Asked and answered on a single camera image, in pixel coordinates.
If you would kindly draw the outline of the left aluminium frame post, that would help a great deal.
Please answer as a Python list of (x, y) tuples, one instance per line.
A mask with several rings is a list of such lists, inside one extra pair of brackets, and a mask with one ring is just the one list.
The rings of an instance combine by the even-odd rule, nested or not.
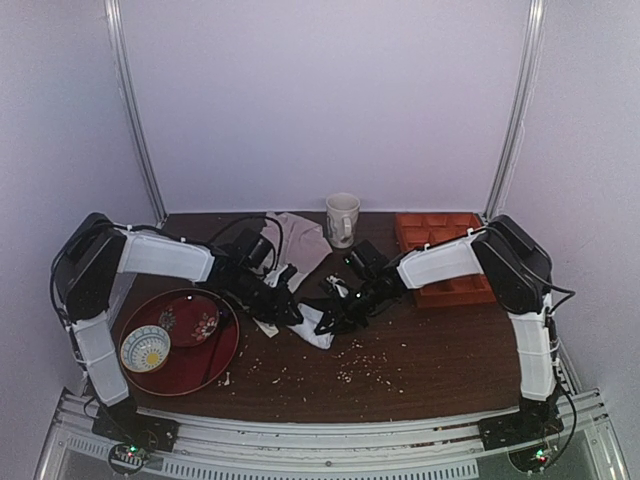
[(133, 140), (136, 161), (154, 213), (155, 222), (157, 224), (163, 224), (168, 217), (168, 213), (151, 162), (149, 147), (136, 98), (122, 18), (122, 2), (118, 0), (105, 0), (103, 4), (116, 77)]

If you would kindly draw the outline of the orange compartment tray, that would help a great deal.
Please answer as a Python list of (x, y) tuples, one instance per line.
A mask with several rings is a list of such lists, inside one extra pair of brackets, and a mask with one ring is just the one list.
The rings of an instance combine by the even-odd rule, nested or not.
[[(425, 244), (439, 245), (463, 236), (470, 228), (481, 226), (480, 218), (470, 212), (396, 213), (395, 234), (400, 250), (407, 253)], [(483, 275), (468, 275), (413, 290), (418, 308), (493, 304), (496, 302)]]

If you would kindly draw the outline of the aluminium frame post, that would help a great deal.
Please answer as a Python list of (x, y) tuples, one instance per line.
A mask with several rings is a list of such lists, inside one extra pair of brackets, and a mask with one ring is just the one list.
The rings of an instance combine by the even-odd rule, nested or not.
[(105, 0), (103, 4), (116, 77), (133, 140), (136, 161), (154, 213), (155, 222), (157, 224), (163, 224), (168, 217), (168, 213), (151, 162), (149, 147), (136, 98), (122, 18), (122, 2), (118, 0)]
[(486, 221), (493, 219), (504, 208), (524, 138), (524, 121), (534, 92), (534, 85), (543, 39), (547, 2), (529, 2), (529, 11), (515, 93), (501, 148), (498, 166), (483, 212)]

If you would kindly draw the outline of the red floral bowl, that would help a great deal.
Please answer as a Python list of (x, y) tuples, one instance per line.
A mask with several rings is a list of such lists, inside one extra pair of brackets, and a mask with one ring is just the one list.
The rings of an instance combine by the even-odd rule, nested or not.
[(186, 294), (169, 302), (161, 311), (158, 325), (167, 331), (173, 347), (195, 347), (217, 329), (219, 308), (208, 297)]

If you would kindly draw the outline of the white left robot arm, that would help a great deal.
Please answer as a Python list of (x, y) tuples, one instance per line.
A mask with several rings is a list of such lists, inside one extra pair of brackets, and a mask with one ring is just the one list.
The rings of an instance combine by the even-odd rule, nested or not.
[(101, 213), (88, 215), (54, 257), (49, 299), (71, 339), (76, 362), (88, 376), (100, 404), (126, 401), (129, 388), (110, 334), (110, 297), (121, 274), (145, 274), (189, 281), (229, 295), (255, 319), (278, 326), (299, 325), (289, 282), (296, 268), (258, 272), (264, 260), (277, 262), (281, 242), (246, 228), (231, 242), (196, 241), (147, 225), (119, 225)]

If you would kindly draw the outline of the olive green underwear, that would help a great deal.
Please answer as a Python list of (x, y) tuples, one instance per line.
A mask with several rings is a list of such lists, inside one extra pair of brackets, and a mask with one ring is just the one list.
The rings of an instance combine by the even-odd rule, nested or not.
[(251, 319), (258, 329), (268, 338), (274, 338), (280, 333), (280, 329), (272, 321), (272, 309), (261, 299), (242, 299), (236, 297), (235, 302), (241, 311)]

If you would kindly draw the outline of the white ceramic mug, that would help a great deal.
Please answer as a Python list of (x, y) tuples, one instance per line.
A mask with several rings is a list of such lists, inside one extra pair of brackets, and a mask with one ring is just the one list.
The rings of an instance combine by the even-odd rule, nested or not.
[(360, 200), (348, 193), (335, 193), (326, 198), (326, 225), (329, 243), (337, 249), (353, 245), (359, 218)]

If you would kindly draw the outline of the round red tray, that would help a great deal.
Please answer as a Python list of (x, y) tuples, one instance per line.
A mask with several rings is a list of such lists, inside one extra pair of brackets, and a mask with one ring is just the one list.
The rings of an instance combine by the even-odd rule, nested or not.
[(202, 289), (177, 289), (162, 293), (138, 307), (124, 322), (118, 343), (133, 330), (158, 326), (160, 311), (172, 300), (186, 294), (208, 297), (219, 308), (219, 323), (203, 343), (188, 348), (173, 347), (164, 365), (150, 373), (124, 374), (138, 389), (160, 397), (178, 397), (195, 393), (210, 385), (231, 364), (240, 340), (239, 320), (233, 307), (220, 296)]

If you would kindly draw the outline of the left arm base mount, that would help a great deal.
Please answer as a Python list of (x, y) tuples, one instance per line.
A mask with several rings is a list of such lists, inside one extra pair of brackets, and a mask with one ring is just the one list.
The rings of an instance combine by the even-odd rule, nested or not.
[(132, 397), (112, 406), (98, 403), (91, 428), (103, 438), (168, 453), (174, 449), (178, 430), (174, 420), (139, 413)]

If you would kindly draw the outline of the aluminium front rail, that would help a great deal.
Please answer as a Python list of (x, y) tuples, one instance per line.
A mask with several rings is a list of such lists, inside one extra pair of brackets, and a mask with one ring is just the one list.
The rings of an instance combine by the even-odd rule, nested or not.
[(558, 403), (566, 431), (548, 437), (559, 458), (520, 472), (516, 446), (485, 449), (485, 413), (427, 420), (295, 424), (223, 420), (150, 410), (177, 423), (170, 452), (139, 479), (628, 479), (604, 400), (596, 390)]

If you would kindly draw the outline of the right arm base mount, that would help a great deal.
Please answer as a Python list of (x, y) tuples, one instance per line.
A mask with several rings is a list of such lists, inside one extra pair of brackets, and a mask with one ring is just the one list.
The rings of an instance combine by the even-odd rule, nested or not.
[(562, 433), (556, 401), (520, 399), (519, 409), (478, 421), (483, 448), (486, 451), (542, 440), (548, 434)]

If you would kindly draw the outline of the right aluminium frame post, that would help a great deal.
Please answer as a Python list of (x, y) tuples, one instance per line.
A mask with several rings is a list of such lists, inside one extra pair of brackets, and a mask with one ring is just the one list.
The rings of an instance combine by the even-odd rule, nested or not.
[(529, 2), (529, 11), (515, 93), (501, 148), (498, 166), (483, 212), (486, 221), (493, 219), (504, 208), (524, 138), (524, 121), (534, 92), (534, 85), (543, 39), (547, 2)]

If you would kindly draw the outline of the pink white underwear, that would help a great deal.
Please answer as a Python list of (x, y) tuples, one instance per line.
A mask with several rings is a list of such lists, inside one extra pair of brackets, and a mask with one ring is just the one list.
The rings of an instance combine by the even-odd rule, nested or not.
[(261, 235), (280, 253), (276, 262), (278, 273), (288, 264), (297, 269), (288, 282), (289, 290), (295, 293), (332, 252), (332, 248), (324, 237), (323, 227), (314, 221), (289, 212), (268, 212), (267, 217)]

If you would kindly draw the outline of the blue white patterned bowl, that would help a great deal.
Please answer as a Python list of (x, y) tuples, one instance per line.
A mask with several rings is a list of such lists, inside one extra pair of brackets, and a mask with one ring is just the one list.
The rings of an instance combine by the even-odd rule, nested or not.
[(145, 325), (126, 336), (120, 347), (123, 367), (132, 373), (150, 373), (168, 360), (171, 339), (166, 330)]

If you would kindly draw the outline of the white black boxer briefs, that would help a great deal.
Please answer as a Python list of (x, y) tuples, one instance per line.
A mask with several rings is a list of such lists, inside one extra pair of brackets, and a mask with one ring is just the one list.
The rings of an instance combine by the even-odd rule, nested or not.
[(297, 308), (303, 322), (290, 329), (312, 346), (328, 350), (336, 335), (351, 333), (358, 324), (346, 313), (345, 301), (352, 289), (337, 275), (329, 275), (320, 283), (322, 297), (302, 297)]

